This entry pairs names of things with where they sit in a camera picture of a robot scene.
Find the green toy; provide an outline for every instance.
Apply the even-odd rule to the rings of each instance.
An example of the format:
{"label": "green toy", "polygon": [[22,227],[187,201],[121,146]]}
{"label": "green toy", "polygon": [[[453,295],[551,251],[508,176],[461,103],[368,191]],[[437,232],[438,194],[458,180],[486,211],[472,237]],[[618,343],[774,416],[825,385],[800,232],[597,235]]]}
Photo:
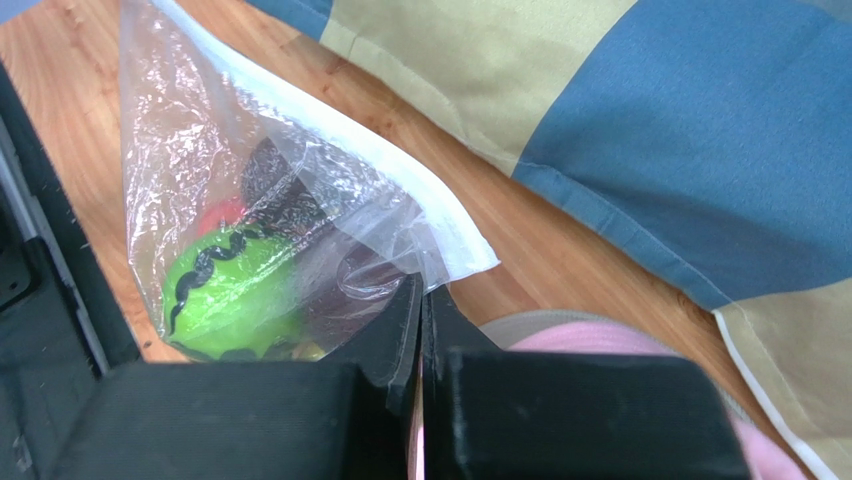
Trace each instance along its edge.
{"label": "green toy", "polygon": [[167,341],[214,360],[260,359],[275,344],[299,342],[290,246],[253,225],[201,237],[163,284]]}

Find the clear plastic bag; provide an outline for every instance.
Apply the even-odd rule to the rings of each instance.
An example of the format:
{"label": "clear plastic bag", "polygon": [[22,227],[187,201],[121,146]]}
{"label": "clear plastic bag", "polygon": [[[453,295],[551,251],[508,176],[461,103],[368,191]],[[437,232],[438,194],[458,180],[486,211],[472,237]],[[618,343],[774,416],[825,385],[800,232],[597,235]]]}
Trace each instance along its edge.
{"label": "clear plastic bag", "polygon": [[120,74],[130,266],[190,357],[319,358],[405,275],[497,264],[425,167],[173,1],[123,2]]}

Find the blue and beige fabric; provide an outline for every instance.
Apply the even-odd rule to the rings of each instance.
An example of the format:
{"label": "blue and beige fabric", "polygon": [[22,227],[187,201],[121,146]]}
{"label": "blue and beige fabric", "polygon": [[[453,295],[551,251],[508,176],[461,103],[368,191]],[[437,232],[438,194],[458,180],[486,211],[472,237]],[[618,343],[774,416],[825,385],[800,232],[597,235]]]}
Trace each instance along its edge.
{"label": "blue and beige fabric", "polygon": [[250,1],[713,310],[852,478],[852,3]]}

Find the wooden surface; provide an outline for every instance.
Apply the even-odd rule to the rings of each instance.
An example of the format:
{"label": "wooden surface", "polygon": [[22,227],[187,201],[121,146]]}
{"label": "wooden surface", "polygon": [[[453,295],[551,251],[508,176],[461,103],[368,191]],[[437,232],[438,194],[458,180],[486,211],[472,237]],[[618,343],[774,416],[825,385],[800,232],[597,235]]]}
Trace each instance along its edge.
{"label": "wooden surface", "polygon": [[[634,325],[696,360],[757,425],[780,437],[726,353],[712,317],[595,234],[468,152],[381,82],[236,0],[181,2],[234,48],[399,145],[458,195],[502,265],[452,285],[476,324],[566,308]],[[45,0],[0,26],[0,58],[149,361],[157,338],[127,267],[117,0]]]}

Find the beige fabric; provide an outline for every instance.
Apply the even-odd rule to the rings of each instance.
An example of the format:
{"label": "beige fabric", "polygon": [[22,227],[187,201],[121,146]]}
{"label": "beige fabric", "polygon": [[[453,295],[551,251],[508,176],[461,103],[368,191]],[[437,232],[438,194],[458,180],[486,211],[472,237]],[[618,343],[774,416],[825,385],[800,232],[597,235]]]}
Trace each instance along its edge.
{"label": "beige fabric", "polygon": [[758,401],[821,478],[852,478],[849,312],[852,279],[752,298],[715,312]]}
{"label": "beige fabric", "polygon": [[335,0],[320,43],[510,175],[548,108],[634,3]]}

